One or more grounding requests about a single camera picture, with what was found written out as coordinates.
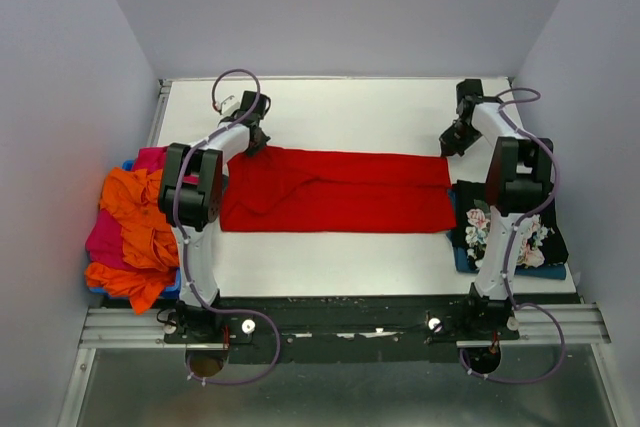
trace gray wall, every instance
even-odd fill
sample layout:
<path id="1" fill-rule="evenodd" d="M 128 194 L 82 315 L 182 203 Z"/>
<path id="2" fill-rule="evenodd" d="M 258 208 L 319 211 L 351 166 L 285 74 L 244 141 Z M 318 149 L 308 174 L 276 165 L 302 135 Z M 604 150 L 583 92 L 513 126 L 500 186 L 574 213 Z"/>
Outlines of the gray wall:
<path id="1" fill-rule="evenodd" d="M 161 77 L 515 75 L 558 0 L 118 0 Z"/>
<path id="2" fill-rule="evenodd" d="M 0 424 L 55 425 L 104 175 L 145 139 L 155 76 L 116 0 L 0 0 Z"/>
<path id="3" fill-rule="evenodd" d="M 521 109 L 553 139 L 558 203 L 581 291 L 598 300 L 629 397 L 640 399 L 640 0 L 561 0 L 517 84 L 542 91 Z M 635 403 L 640 419 L 640 406 Z"/>

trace orange cloth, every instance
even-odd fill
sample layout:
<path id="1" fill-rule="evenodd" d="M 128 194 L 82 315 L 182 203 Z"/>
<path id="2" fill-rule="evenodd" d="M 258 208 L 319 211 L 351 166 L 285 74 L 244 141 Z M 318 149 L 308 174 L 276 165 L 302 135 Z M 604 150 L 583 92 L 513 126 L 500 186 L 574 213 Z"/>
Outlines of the orange cloth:
<path id="1" fill-rule="evenodd" d="M 138 269 L 162 272 L 180 265 L 171 227 L 158 209 L 162 170 L 126 172 L 113 169 L 102 189 L 100 208 L 122 225 L 122 253 L 126 263 Z"/>
<path id="2" fill-rule="evenodd" d="M 152 272 L 112 269 L 99 262 L 85 272 L 89 287 L 102 287 L 113 297 L 128 297 L 136 314 L 150 309 L 160 293 L 175 282 L 175 271 Z"/>
<path id="3" fill-rule="evenodd" d="M 162 170 L 127 172 L 113 169 L 105 179 L 100 208 L 122 226 L 122 252 L 136 272 L 92 262 L 85 276 L 89 287 L 102 287 L 113 297 L 128 297 L 140 314 L 162 290 L 175 282 L 180 265 L 178 246 L 164 214 L 158 209 Z"/>

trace gray floor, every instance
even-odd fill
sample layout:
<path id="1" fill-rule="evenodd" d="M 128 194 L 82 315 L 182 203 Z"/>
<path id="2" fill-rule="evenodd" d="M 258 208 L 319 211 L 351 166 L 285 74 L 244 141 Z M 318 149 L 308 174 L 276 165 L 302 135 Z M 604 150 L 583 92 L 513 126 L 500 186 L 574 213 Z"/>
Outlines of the gray floor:
<path id="1" fill-rule="evenodd" d="M 505 352 L 502 375 L 547 369 L 557 350 Z M 80 425 L 101 426 L 615 426 L 589 347 L 573 347 L 557 376 L 529 386 L 467 377 L 458 365 L 281 365 L 243 387 L 186 380 L 175 351 L 104 351 Z M 241 376 L 259 367 L 233 366 Z"/>

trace pile of clothes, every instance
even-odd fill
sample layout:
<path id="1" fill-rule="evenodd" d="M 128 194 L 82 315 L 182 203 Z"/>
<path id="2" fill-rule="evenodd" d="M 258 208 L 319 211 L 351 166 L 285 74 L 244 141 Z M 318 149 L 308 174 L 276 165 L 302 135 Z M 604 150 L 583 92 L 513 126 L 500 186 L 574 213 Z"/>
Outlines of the pile of clothes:
<path id="1" fill-rule="evenodd" d="M 491 212 L 485 184 L 458 181 L 450 192 L 456 228 L 449 233 L 458 272 L 476 273 L 482 266 Z M 556 221 L 555 203 L 533 217 L 531 229 L 520 248 L 516 275 L 564 280 L 567 246 Z"/>
<path id="2" fill-rule="evenodd" d="M 157 206 L 165 158 L 166 148 L 142 149 L 131 171 L 109 173 L 86 242 L 87 285 L 127 297 L 137 314 L 175 283 L 180 264 L 175 237 Z"/>

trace metal frame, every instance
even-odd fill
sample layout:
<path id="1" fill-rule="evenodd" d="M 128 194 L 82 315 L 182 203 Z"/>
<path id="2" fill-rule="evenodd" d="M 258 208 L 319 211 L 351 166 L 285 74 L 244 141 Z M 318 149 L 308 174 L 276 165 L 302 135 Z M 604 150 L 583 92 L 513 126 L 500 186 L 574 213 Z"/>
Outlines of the metal frame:
<path id="1" fill-rule="evenodd" d="M 58 419 L 58 427 L 78 425 L 95 357 L 96 349 L 78 349 L 69 387 L 62 404 L 62 412 Z"/>
<path id="2" fill-rule="evenodd" d="M 560 322 L 567 344 L 608 344 L 611 340 L 604 325 L 600 310 L 595 304 L 545 305 Z M 158 309 L 136 315 L 130 309 L 89 309 L 80 338 L 81 349 L 204 349 L 222 350 L 220 343 L 212 344 L 168 344 L 164 341 L 162 324 L 156 320 Z M 558 335 L 553 323 L 537 311 L 522 310 L 516 313 L 520 339 L 504 340 L 508 345 L 556 345 Z M 396 332 L 385 332 L 393 335 Z M 342 333 L 348 335 L 371 335 L 371 332 Z M 309 336 L 308 332 L 287 333 L 290 337 Z M 459 341 L 457 347 L 484 347 L 488 341 Z"/>
<path id="3" fill-rule="evenodd" d="M 147 146 L 157 144 L 164 119 L 171 81 L 161 80 L 156 112 L 147 139 Z M 620 382 L 609 334 L 596 305 L 546 305 L 558 318 L 568 344 L 591 344 L 603 381 L 607 401 L 621 427 L 637 424 L 631 404 Z M 157 310 L 136 316 L 128 309 L 89 309 L 83 327 L 78 353 L 69 387 L 58 420 L 59 427 L 76 426 L 80 420 L 84 399 L 98 349 L 222 349 L 222 344 L 167 344 L 163 326 L 157 322 Z M 520 339 L 505 340 L 508 345 L 555 345 L 558 343 L 554 325 L 543 314 L 523 310 L 516 313 Z M 487 342 L 461 341 L 457 347 L 481 347 Z"/>

